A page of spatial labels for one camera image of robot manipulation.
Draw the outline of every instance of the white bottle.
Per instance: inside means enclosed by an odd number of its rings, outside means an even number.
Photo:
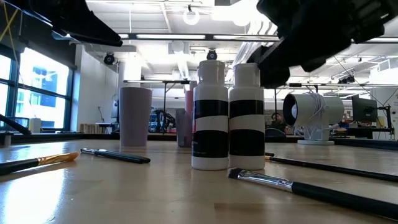
[[[199,84],[193,89],[192,167],[223,170],[228,167],[228,89],[225,64],[199,63]]]
[[[229,166],[261,170],[265,166],[264,90],[255,63],[234,67],[229,91]]]

